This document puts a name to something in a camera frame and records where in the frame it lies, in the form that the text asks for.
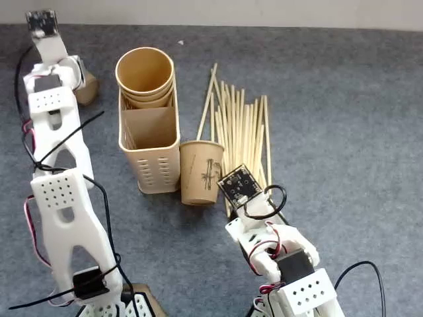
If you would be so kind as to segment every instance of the black cable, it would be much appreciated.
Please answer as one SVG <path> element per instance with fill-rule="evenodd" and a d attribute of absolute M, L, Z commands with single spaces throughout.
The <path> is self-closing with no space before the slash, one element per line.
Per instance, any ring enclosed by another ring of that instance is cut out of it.
<path fill-rule="evenodd" d="M 101 273 L 98 276 L 93 277 L 92 279 L 90 279 L 90 280 L 88 280 L 88 281 L 80 284 L 78 287 L 73 287 L 73 288 L 68 289 L 66 291 L 63 291 L 63 292 L 54 294 L 54 295 L 49 296 L 49 297 L 44 297 L 43 299 L 38 299 L 38 300 L 35 300 L 33 302 L 28 302 L 26 304 L 12 306 L 12 307 L 9 307 L 9 310 L 15 310 L 15 309 L 20 309 L 20 308 L 31 307 L 31 306 L 34 306 L 34 305 L 37 305 L 37 304 L 41 304 L 42 302 L 48 302 L 49 300 L 56 299 L 58 297 L 62 297 L 64 295 L 66 295 L 66 294 L 74 293 L 75 291 L 78 291 L 80 288 L 82 288 L 82 287 L 84 287 L 84 286 L 86 286 L 88 284 L 91 284 L 92 282 L 94 282 L 94 281 L 96 281 L 98 279 L 102 279 L 104 276 L 106 276 L 107 274 L 109 274 L 111 271 L 113 271 L 114 269 L 116 269 L 117 267 L 119 267 L 120 261 L 121 261 L 122 258 L 121 258 L 121 256 L 119 254 L 116 254 L 116 255 L 117 255 L 118 261 L 116 262 L 116 265 L 114 267 L 112 267 L 112 268 L 108 269 L 107 271 L 105 271 L 104 273 Z"/>
<path fill-rule="evenodd" d="M 353 265 L 351 265 L 350 267 L 348 267 L 345 271 L 342 272 L 342 274 L 340 275 L 340 277 L 338 278 L 338 280 L 335 283 L 335 289 L 338 288 L 339 283 L 341 282 L 341 280 L 345 277 L 345 275 L 348 274 L 349 271 L 351 271 L 352 269 L 354 269 L 355 267 L 358 267 L 360 265 L 365 265 L 368 264 L 370 265 L 376 272 L 376 276 L 377 276 L 377 281 L 379 282 L 379 290 L 381 292 L 381 307 L 382 307 L 382 317 L 386 317 L 386 299 L 385 299 L 385 288 L 383 287 L 383 282 L 382 282 L 382 276 L 381 276 L 381 272 L 379 271 L 379 269 L 377 268 L 376 264 L 374 264 L 371 261 L 360 261 L 357 262 Z"/>
<path fill-rule="evenodd" d="M 60 167 L 51 167 L 48 165 L 44 165 L 41 164 L 39 166 L 40 170 L 44 170 L 46 172 L 63 172 L 64 170 L 67 170 L 67 168 L 60 168 Z M 107 236 L 110 242 L 110 247 L 112 249 L 112 253 L 114 254 L 115 260 L 116 260 L 116 251 L 114 248 L 114 241 L 113 241 L 113 234 L 112 234 L 112 223 L 110 220 L 110 208 L 108 205 L 108 198 L 107 198 L 107 192 L 104 189 L 103 185 L 101 185 L 100 183 L 96 182 L 95 180 L 93 180 L 92 178 L 88 177 L 87 175 L 83 174 L 84 179 L 88 180 L 90 183 L 92 183 L 94 186 L 96 186 L 103 194 L 103 202 L 104 202 L 104 209 L 105 209 L 105 213 L 106 213 L 106 229 L 107 229 Z M 135 303 L 135 292 L 134 292 L 134 286 L 132 285 L 131 281 L 128 279 L 128 277 L 126 276 L 124 270 L 122 269 L 122 267 L 120 266 L 120 264 L 117 265 L 117 268 L 119 269 L 120 274 L 122 275 L 122 277 L 124 278 L 126 284 L 128 284 L 128 287 L 130 288 L 130 292 L 131 292 L 131 296 L 132 296 L 132 302 L 134 304 L 134 308 L 136 308 L 136 303 Z M 139 313 L 137 309 L 134 309 L 135 311 L 135 315 L 136 317 L 139 317 Z"/>
<path fill-rule="evenodd" d="M 52 154 L 55 150 L 57 150 L 59 147 L 61 147 L 75 133 L 77 133 L 79 130 L 83 129 L 87 124 L 96 120 L 98 117 L 103 115 L 103 113 L 104 113 L 104 110 L 100 111 L 98 114 L 96 114 L 96 115 L 92 116 L 91 118 L 89 118 L 88 120 L 84 121 L 84 123 L 82 123 L 79 127 L 77 127 L 75 130 L 73 130 L 67 137 L 65 137 L 63 140 L 61 140 L 53 149 L 48 151 L 47 154 L 44 155 L 43 158 L 41 158 L 41 160 L 39 160 L 39 163 L 42 163 L 43 160 L 45 160 L 50 154 Z"/>
<path fill-rule="evenodd" d="M 270 311 L 272 312 L 272 317 L 275 317 L 275 313 L 273 311 L 272 303 L 270 302 L 270 292 L 267 293 L 267 301 L 269 303 Z"/>
<path fill-rule="evenodd" d="M 247 212 L 247 205 L 244 204 L 244 214 L 245 214 L 245 216 L 248 217 L 248 218 L 254 219 L 254 220 L 264 220 L 264 219 L 267 219 L 267 218 L 273 217 L 274 215 L 279 214 L 279 212 L 282 210 L 282 208 L 284 208 L 285 203 L 286 203 L 286 191 L 285 191 L 285 188 L 283 188 L 280 185 L 269 185 L 264 189 L 264 193 L 267 194 L 267 192 L 269 190 L 274 189 L 274 188 L 279 189 L 282 192 L 282 202 L 280 203 L 280 205 L 277 208 L 275 208 L 274 204 L 271 203 L 271 204 L 273 204 L 272 206 L 274 207 L 273 212 L 268 213 L 267 215 L 263 215 L 263 216 L 249 215 L 249 213 Z"/>
<path fill-rule="evenodd" d="M 20 76 L 20 70 L 22 68 L 22 62 L 24 61 L 25 57 L 29 54 L 29 52 L 31 51 L 31 49 L 33 48 L 33 45 L 31 45 L 29 48 L 27 48 L 25 50 L 25 52 L 22 53 L 22 55 L 19 58 L 19 61 L 16 65 L 16 69 L 15 69 L 15 80 L 13 82 L 13 86 L 15 89 L 15 102 L 16 102 L 16 106 L 18 108 L 18 113 L 19 113 L 19 117 L 20 120 L 22 122 L 22 125 L 28 121 L 25 118 L 23 109 L 22 109 L 22 105 L 20 104 L 20 99 L 19 99 L 19 76 Z"/>

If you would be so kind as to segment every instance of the perforated bracket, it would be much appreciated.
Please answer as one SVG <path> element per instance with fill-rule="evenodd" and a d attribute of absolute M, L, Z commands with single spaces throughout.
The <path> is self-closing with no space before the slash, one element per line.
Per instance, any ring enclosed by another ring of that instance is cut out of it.
<path fill-rule="evenodd" d="M 81 125 L 77 100 L 69 87 L 58 87 L 29 94 L 28 102 L 37 145 L 34 157 L 36 160 L 41 160 L 61 140 Z M 82 131 L 78 131 L 60 148 L 47 156 L 43 163 L 54 166 L 58 153 L 63 149 L 71 153 L 76 166 L 84 175 L 93 177 L 90 153 L 84 143 Z M 46 174 L 49 173 L 37 169 L 34 177 Z M 85 183 L 88 188 L 92 188 L 93 185 L 90 182 Z"/>
<path fill-rule="evenodd" d="M 138 309 L 139 317 L 155 317 L 151 306 L 146 299 L 145 293 L 135 294 L 135 302 Z M 125 317 L 136 317 L 134 304 L 131 300 L 125 309 Z M 117 317 L 118 307 L 113 304 L 106 304 L 103 306 L 87 305 L 85 306 L 76 317 Z"/>
<path fill-rule="evenodd" d="M 278 295 L 286 316 L 313 316 L 318 308 L 322 316 L 344 317 L 325 269 L 282 287 Z"/>
<path fill-rule="evenodd" d="M 60 291 L 73 287 L 71 258 L 75 246 L 84 248 L 101 272 L 116 266 L 107 233 L 93 211 L 78 168 L 37 177 L 31 181 L 31 187 L 41 214 L 44 245 Z M 104 282 L 108 293 L 80 302 L 119 302 L 122 292 L 119 271 L 115 269 L 104 276 Z M 70 293 L 63 298 L 71 300 L 73 296 Z"/>

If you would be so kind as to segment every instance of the brown paper cup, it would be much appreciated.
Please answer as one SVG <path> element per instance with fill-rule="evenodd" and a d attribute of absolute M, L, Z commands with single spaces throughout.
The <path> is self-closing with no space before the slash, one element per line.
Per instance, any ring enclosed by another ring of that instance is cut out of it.
<path fill-rule="evenodd" d="M 132 100 L 135 100 L 135 101 L 149 102 L 149 101 L 155 101 L 157 99 L 160 99 L 161 97 L 163 97 L 166 94 L 172 93 L 173 88 L 174 88 L 174 78 L 173 78 L 171 85 L 169 87 L 164 88 L 163 90 L 160 90 L 158 93 L 151 94 L 149 96 L 140 96 L 140 95 L 137 95 L 137 94 L 132 94 L 132 93 L 126 91 L 126 90 L 121 90 L 121 91 L 122 91 L 122 94 L 124 94 L 124 96 L 126 98 L 129 98 L 129 99 L 132 99 Z"/>
<path fill-rule="evenodd" d="M 149 101 L 149 102 L 137 101 L 137 100 L 133 100 L 132 98 L 128 98 L 127 96 L 126 96 L 126 101 L 134 108 L 139 108 L 139 109 L 160 108 L 167 105 L 172 94 L 173 94 L 173 89 L 168 91 L 168 93 L 166 93 L 166 95 L 164 95 L 163 97 L 154 101 Z"/>
<path fill-rule="evenodd" d="M 189 141 L 180 145 L 180 188 L 185 205 L 215 203 L 221 177 L 223 147 L 211 141 Z"/>
<path fill-rule="evenodd" d="M 136 48 L 125 53 L 116 64 L 120 88 L 138 96 L 151 96 L 172 85 L 172 59 L 157 48 Z"/>

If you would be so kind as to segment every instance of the white robotic arm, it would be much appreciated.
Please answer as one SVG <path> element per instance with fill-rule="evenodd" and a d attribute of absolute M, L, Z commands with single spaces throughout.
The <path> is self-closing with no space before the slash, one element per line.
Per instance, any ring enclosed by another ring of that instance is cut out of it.
<path fill-rule="evenodd" d="M 243 250 L 251 269 L 266 278 L 251 316 L 344 317 L 325 269 L 316 269 L 316 248 L 275 212 L 267 190 L 262 191 L 245 166 L 219 181 L 236 218 L 226 229 Z"/>

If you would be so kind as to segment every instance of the cup rim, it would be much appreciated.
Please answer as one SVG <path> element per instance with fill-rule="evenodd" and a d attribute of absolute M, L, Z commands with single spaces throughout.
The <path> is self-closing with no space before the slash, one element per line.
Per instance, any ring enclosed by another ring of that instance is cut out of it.
<path fill-rule="evenodd" d="M 179 145 L 179 148 L 183 147 L 184 145 L 189 145 L 189 144 L 193 144 L 193 143 L 208 144 L 208 145 L 217 145 L 218 147 L 221 147 L 223 150 L 225 150 L 225 147 L 222 144 L 219 144 L 219 143 L 213 142 L 213 141 L 208 141 L 208 140 L 192 140 L 192 141 L 187 141 L 187 142 L 181 143 Z"/>
<path fill-rule="evenodd" d="M 154 50 L 154 51 L 157 51 L 157 52 L 159 52 L 159 53 L 163 54 L 163 55 L 164 55 L 164 56 L 168 59 L 169 63 L 171 64 L 171 74 L 169 75 L 169 78 L 168 78 L 168 79 L 167 79 L 167 80 L 163 83 L 163 85 L 161 85 L 160 87 L 157 87 L 157 88 L 155 88 L 155 89 L 153 89 L 153 90 L 140 92 L 140 91 L 136 91 L 136 90 L 129 89 L 127 86 L 125 86 L 125 85 L 121 82 L 121 80 L 120 80 L 120 78 L 119 78 L 119 76 L 118 76 L 118 68 L 119 68 L 119 64 L 122 62 L 122 60 L 123 60 L 123 59 L 124 59 L 127 55 L 131 54 L 132 52 L 139 51 L 139 50 Z M 164 87 L 164 86 L 166 86 L 166 85 L 168 85 L 168 84 L 169 84 L 169 81 L 171 81 L 171 80 L 172 80 L 172 78 L 173 78 L 173 74 L 174 74 L 174 65 L 173 65 L 173 60 L 172 60 L 172 59 L 169 57 L 169 55 L 167 55 L 164 51 L 162 51 L 162 50 L 160 50 L 160 49 L 158 49 L 158 48 L 152 48 L 151 46 L 142 46 L 142 47 L 140 47 L 140 48 L 134 48 L 134 49 L 132 49 L 132 50 L 130 50 L 130 51 L 127 51 L 124 55 L 122 55 L 122 56 L 120 57 L 120 59 L 118 60 L 118 62 L 116 63 L 116 66 L 115 66 L 115 68 L 114 68 L 114 76 L 115 76 L 115 78 L 116 78 L 116 81 L 118 82 L 119 87 L 120 87 L 121 89 L 124 89 L 124 90 L 126 90 L 126 91 L 128 91 L 128 92 L 132 93 L 132 94 L 136 94 L 136 95 L 139 95 L 139 96 L 148 96 L 149 94 L 155 94 L 156 92 L 159 92 L 161 89 L 163 89 L 163 87 Z"/>

